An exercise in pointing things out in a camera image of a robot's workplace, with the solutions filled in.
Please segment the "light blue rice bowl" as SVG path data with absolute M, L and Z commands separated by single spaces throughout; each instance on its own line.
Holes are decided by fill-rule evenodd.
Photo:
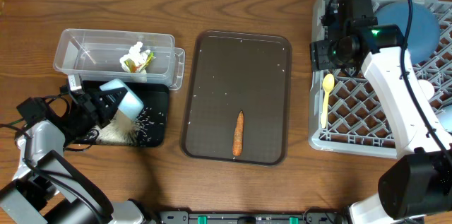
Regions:
M 125 94 L 122 101 L 119 103 L 119 111 L 127 116 L 132 122 L 134 122 L 138 115 L 144 108 L 143 101 L 121 80 L 118 78 L 113 79 L 100 86 L 100 90 L 115 90 L 118 88 L 125 88 L 127 94 Z

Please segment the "grey dishwasher rack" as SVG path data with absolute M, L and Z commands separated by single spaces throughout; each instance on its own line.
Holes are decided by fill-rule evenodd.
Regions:
M 330 0 L 316 0 L 313 8 L 313 41 L 324 40 L 328 31 L 320 17 Z M 405 0 L 372 0 L 374 11 Z M 439 23 L 438 45 L 429 54 L 429 60 L 415 64 L 419 79 L 434 86 L 429 103 L 436 114 L 451 104 L 451 0 L 413 0 L 432 12 Z M 335 87 L 328 103 L 328 121 L 321 126 L 323 107 L 322 82 L 328 71 L 315 71 L 309 93 L 309 144 L 320 151 L 332 151 L 379 158 L 395 158 L 395 141 L 376 93 L 363 76 L 351 77 L 352 70 L 342 73 L 332 70 Z

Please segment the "dark blue bowl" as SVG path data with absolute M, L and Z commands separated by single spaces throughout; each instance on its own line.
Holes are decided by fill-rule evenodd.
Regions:
M 403 2 L 385 5 L 376 12 L 379 25 L 396 24 L 402 33 L 408 22 L 408 4 Z M 440 38 L 440 27 L 435 15 L 426 7 L 412 4 L 412 24 L 408 38 L 408 51 L 412 64 L 429 59 Z

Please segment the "dark brown serving tray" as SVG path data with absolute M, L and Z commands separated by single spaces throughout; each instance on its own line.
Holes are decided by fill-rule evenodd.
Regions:
M 209 30 L 196 40 L 181 149 L 189 157 L 274 166 L 287 154 L 292 47 L 277 35 Z M 232 154 L 237 116 L 243 149 Z

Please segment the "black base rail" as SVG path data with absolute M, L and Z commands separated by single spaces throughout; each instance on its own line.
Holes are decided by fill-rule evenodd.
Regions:
M 335 211 L 309 208 L 301 213 L 245 213 L 162 211 L 156 224 L 347 224 L 347 216 Z

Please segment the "orange carrot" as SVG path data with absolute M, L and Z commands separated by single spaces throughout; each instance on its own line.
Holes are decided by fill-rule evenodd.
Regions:
M 237 116 L 237 122 L 234 129 L 232 154 L 240 156 L 243 149 L 243 133 L 244 133 L 244 113 L 241 110 Z

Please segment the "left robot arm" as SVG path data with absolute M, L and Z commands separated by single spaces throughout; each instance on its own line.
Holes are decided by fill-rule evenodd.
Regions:
M 17 110 L 25 126 L 5 126 L 16 133 L 20 160 L 1 190 L 1 208 L 16 223 L 151 223 L 137 201 L 112 203 L 64 158 L 73 141 L 97 136 L 117 112 L 138 115 L 142 109 L 127 86 L 65 90 L 22 102 Z

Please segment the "pile of white rice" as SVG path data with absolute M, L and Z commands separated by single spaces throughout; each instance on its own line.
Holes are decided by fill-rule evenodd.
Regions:
M 111 122 L 100 129 L 95 143 L 113 146 L 135 146 L 151 148 L 159 146 L 165 137 L 167 118 L 165 113 L 144 107 L 133 121 L 118 111 Z

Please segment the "light blue cup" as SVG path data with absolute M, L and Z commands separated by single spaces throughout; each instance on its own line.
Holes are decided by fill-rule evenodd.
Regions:
M 452 133 L 452 105 L 445 106 L 439 110 L 437 118 L 442 127 L 448 132 Z

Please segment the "yellow plastic spoon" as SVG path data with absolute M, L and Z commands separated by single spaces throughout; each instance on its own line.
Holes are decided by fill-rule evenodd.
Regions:
M 321 128 L 325 129 L 328 121 L 328 101 L 331 91 L 334 89 L 335 79 L 333 74 L 329 73 L 323 78 L 322 87 L 324 91 L 322 114 L 321 114 Z

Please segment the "black bin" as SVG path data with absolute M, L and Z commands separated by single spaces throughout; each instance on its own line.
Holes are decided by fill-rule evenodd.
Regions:
M 155 113 L 167 113 L 169 109 L 169 89 L 162 84 L 146 84 L 146 83 L 127 83 L 126 84 L 142 101 L 144 107 L 150 107 Z M 99 132 L 94 127 L 85 135 L 79 136 L 75 140 L 66 144 L 70 146 L 72 144 L 81 145 L 100 145 L 95 141 L 99 136 Z

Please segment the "yellow green snack wrapper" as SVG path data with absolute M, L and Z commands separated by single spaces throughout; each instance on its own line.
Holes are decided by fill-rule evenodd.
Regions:
M 153 52 L 144 51 L 137 54 L 127 54 L 122 63 L 128 72 L 141 73 L 142 71 L 145 71 L 153 59 Z

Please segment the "pink cup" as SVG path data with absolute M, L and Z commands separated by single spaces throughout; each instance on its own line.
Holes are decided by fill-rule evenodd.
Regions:
M 426 99 L 427 100 L 432 99 L 435 94 L 434 86 L 429 81 L 424 79 L 418 80 L 418 83 Z

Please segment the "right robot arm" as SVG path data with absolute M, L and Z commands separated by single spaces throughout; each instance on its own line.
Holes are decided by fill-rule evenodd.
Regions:
M 359 68 L 379 98 L 398 161 L 379 179 L 377 193 L 351 204 L 337 223 L 396 223 L 451 210 L 451 135 L 410 75 L 400 44 L 373 46 Z

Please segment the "clear plastic bin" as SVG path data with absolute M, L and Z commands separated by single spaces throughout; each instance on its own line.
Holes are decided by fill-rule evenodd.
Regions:
M 144 73 L 123 70 L 120 59 L 131 47 L 150 51 L 153 60 Z M 66 29 L 61 34 L 53 67 L 66 75 L 78 74 L 82 80 L 163 84 L 170 90 L 182 86 L 185 51 L 175 46 L 169 34 L 119 30 Z

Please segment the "crumpled white tissue in bin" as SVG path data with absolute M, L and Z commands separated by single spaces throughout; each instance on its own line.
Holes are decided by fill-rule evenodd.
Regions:
M 137 53 L 140 53 L 140 52 L 144 52 L 144 51 L 141 50 L 142 47 L 143 47 L 143 43 L 142 43 L 142 42 L 137 42 L 134 46 L 132 46 L 132 47 L 129 49 L 129 53 L 128 53 L 128 54 L 137 54 Z M 119 59 L 119 63 L 121 64 L 122 69 L 123 69 L 125 72 L 128 72 L 128 71 L 126 70 L 126 67 L 125 67 L 124 64 L 122 63 L 122 61 L 123 61 L 123 59 L 125 58 L 125 56 L 126 56 L 126 54 L 125 54 L 124 56 L 122 56 L 122 57 Z

